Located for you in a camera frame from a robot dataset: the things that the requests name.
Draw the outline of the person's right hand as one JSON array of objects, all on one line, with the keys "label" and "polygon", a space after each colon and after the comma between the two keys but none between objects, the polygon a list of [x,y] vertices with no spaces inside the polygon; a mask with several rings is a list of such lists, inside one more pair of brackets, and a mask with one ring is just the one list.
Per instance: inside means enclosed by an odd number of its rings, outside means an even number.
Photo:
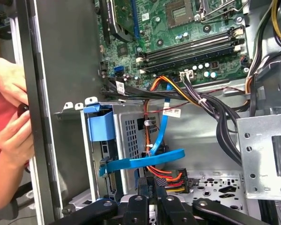
[{"label": "person's right hand", "polygon": [[30,112],[26,111],[19,117],[15,113],[0,131],[0,167],[14,170],[23,168],[33,156]]}]

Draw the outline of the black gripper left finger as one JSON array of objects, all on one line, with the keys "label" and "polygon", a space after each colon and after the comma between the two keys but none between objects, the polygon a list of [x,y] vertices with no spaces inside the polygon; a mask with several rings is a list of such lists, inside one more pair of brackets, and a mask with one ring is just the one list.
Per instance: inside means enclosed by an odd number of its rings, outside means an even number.
[{"label": "black gripper left finger", "polygon": [[127,202],[99,199],[61,218],[53,225],[146,225],[148,224],[148,182],[138,179],[138,193]]}]

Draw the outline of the person's left hand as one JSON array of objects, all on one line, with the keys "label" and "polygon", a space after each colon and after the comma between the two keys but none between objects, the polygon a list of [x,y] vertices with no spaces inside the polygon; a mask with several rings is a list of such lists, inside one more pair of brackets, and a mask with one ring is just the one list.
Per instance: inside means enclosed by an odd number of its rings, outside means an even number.
[{"label": "person's left hand", "polygon": [[12,105],[28,105],[24,68],[0,58],[0,93]]}]

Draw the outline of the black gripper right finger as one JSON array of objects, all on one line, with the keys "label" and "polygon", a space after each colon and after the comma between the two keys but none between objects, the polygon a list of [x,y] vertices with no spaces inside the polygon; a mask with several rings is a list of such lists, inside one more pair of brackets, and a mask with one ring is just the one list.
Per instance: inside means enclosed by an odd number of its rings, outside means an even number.
[{"label": "black gripper right finger", "polygon": [[154,178],[154,193],[157,195],[159,209],[163,210],[165,220],[171,225],[197,225],[195,216],[219,225],[265,225],[266,223],[250,217],[230,207],[207,198],[199,198],[192,203],[192,210],[186,209],[177,196],[168,195],[164,181]]}]

